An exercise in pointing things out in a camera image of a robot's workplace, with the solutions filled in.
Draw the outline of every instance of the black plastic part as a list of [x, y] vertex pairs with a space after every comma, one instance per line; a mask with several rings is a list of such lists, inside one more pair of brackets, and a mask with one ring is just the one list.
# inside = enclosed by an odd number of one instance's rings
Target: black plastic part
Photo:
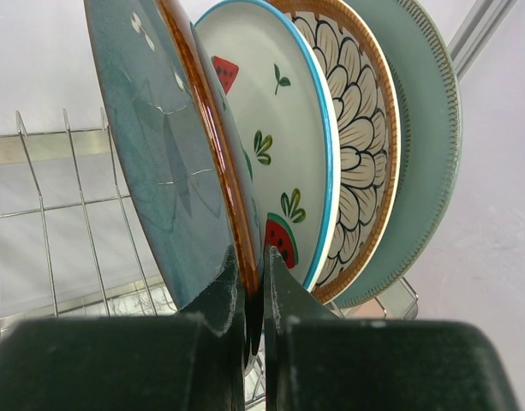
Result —
[[42, 319], [7, 331], [0, 411], [245, 409], [244, 293], [231, 253], [172, 317]]
[[265, 251], [258, 302], [246, 302], [233, 250], [223, 267], [172, 317], [22, 323], [0, 342], [0, 411], [243, 410], [257, 339], [246, 307], [264, 310], [267, 409], [519, 409], [496, 351], [474, 327], [339, 319], [275, 248]]
[[343, 320], [266, 253], [268, 410], [515, 411], [494, 347], [470, 325]]

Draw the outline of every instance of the plate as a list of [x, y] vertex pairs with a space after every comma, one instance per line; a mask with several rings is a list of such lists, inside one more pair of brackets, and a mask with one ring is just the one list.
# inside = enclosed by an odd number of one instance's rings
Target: plate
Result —
[[397, 96], [384, 54], [365, 22], [338, 0], [270, 0], [313, 47], [340, 133], [340, 206], [313, 295], [328, 302], [360, 275], [385, 231], [397, 189]]
[[390, 222], [373, 259], [336, 302], [351, 307], [400, 278], [432, 238], [449, 204], [461, 146], [453, 63], [426, 11], [413, 0], [347, 0], [379, 40], [397, 88], [403, 152]]
[[295, 26], [261, 0], [228, 0], [196, 30], [236, 119], [265, 242], [310, 290], [337, 218], [340, 151], [331, 94]]
[[116, 151], [174, 302], [191, 302], [228, 252], [254, 294], [262, 241], [252, 183], [224, 91], [191, 23], [172, 0], [85, 5]]

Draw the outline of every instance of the speckled rim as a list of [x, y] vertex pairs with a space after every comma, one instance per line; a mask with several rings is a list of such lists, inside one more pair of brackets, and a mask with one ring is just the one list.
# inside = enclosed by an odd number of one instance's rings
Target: speckled rim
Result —
[[399, 157], [401, 145], [401, 128], [396, 90], [393, 84], [390, 68], [385, 60], [384, 52], [380, 49], [377, 39], [362, 18], [350, 6], [340, 0], [267, 0], [284, 13], [311, 12], [325, 15], [333, 19], [340, 27], [345, 27], [352, 33], [360, 44], [360, 51], [367, 54], [377, 75], [377, 86], [382, 90], [385, 104], [386, 127], [391, 131], [389, 139], [389, 168], [386, 175], [387, 187], [382, 196], [382, 202], [377, 210], [371, 232], [361, 246], [358, 255], [349, 266], [344, 268], [332, 281], [320, 287], [315, 287], [312, 295], [319, 301], [326, 303], [348, 288], [361, 274], [372, 258], [385, 227], [388, 224], [397, 191], [399, 173]]
[[[439, 73], [441, 74], [441, 78], [443, 80], [449, 107], [448, 118], [450, 121], [450, 150], [447, 153], [448, 168], [445, 171], [441, 195], [438, 199], [438, 206], [434, 210], [433, 219], [430, 224], [430, 227], [426, 231], [426, 233], [420, 238], [416, 247], [408, 256], [406, 256], [403, 259], [402, 263], [386, 278], [386, 281], [383, 281], [382, 283], [371, 287], [359, 297], [349, 297], [345, 298], [343, 301], [339, 299], [337, 301], [337, 304], [341, 308], [357, 306], [366, 301], [371, 300], [376, 295], [389, 288], [395, 281], [399, 280], [418, 259], [422, 251], [424, 251], [424, 249], [426, 248], [427, 243], [430, 241], [433, 234], [435, 233], [437, 227], [439, 226], [439, 223], [443, 219], [444, 213], [450, 203], [450, 198], [455, 187], [458, 165], [460, 163], [462, 138], [462, 109], [460, 101], [460, 91], [458, 88], [458, 82], [456, 78], [456, 72], [454, 70], [454, 65], [452, 60], [450, 59], [446, 44], [441, 38], [439, 30], [433, 23], [432, 19], [429, 17], [429, 14], [415, 0], [391, 1], [395, 1], [401, 7], [403, 7], [418, 25], [422, 35], [427, 40], [427, 43], [430, 45], [433, 57], [435, 58], [435, 61], [438, 64]], [[407, 101], [404, 97], [404, 93], [401, 92], [401, 89], [399, 90], [402, 107], [408, 108]], [[406, 122], [403, 121], [403, 129], [406, 130], [406, 135], [410, 135], [409, 119]]]

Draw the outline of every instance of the white plate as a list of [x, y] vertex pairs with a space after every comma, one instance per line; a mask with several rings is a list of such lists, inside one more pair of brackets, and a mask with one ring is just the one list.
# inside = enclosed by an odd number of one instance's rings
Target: white plate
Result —
[[196, 29], [252, 167], [265, 240], [310, 290], [331, 246], [340, 191], [338, 129], [325, 77], [294, 25], [260, 0], [224, 1]]

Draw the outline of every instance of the leaf design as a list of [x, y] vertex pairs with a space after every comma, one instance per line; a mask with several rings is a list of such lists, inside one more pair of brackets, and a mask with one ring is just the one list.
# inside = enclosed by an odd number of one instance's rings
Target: leaf design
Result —
[[306, 211], [301, 208], [293, 212], [293, 215], [291, 216], [293, 223], [301, 223], [306, 219]]
[[150, 39], [150, 36], [148, 36], [146, 34], [146, 32], [144, 33], [144, 38], [146, 39], [146, 42], [148, 43], [148, 47], [150, 47], [150, 49], [152, 49], [152, 51], [155, 51], [156, 50], [156, 46], [154, 45], [152, 39]]
[[247, 152], [243, 150], [245, 154], [245, 160], [247, 160], [248, 174], [251, 176], [251, 181], [253, 180], [253, 166], [251, 165], [251, 160], [248, 158]]
[[291, 219], [293, 223], [301, 223], [306, 219], [306, 210], [299, 207], [301, 200], [300, 190], [295, 188], [290, 196], [286, 193], [281, 194], [281, 208], [283, 213]]
[[287, 86], [290, 86], [290, 80], [289, 78], [287, 77], [283, 77], [280, 81], [279, 81], [279, 85], [281, 87], [287, 87]]
[[271, 156], [270, 154], [267, 153], [267, 151], [270, 149], [272, 144], [273, 144], [273, 137], [271, 137], [271, 135], [268, 134], [262, 140], [262, 132], [258, 130], [255, 133], [254, 135], [254, 153], [256, 154], [256, 158], [263, 165], [271, 164]]
[[257, 227], [259, 227], [259, 211], [256, 208], [256, 203], [254, 202], [254, 198], [251, 197], [251, 201], [253, 202], [254, 224]]
[[258, 152], [260, 149], [260, 146], [262, 146], [262, 132], [258, 130], [254, 134], [254, 152]]
[[290, 210], [294, 213], [300, 204], [300, 190], [295, 188], [293, 194], [290, 196]]
[[279, 67], [274, 64], [273, 65], [273, 71], [274, 71], [274, 74], [276, 75], [276, 81], [277, 81], [277, 85], [276, 85], [276, 90], [275, 90], [275, 95], [277, 96], [277, 90], [279, 89], [279, 87], [288, 87], [290, 86], [290, 80], [289, 80], [289, 77], [281, 77], [281, 71], [279, 70]]
[[270, 154], [260, 154], [257, 156], [257, 159], [259, 160], [259, 163], [263, 165], [270, 165], [271, 164], [271, 157]]
[[289, 215], [289, 196], [286, 193], [281, 194], [281, 209], [285, 216]]
[[142, 21], [140, 21], [140, 17], [135, 12], [133, 12], [133, 17], [131, 17], [131, 25], [137, 33], [140, 33], [140, 29], [142, 28]]

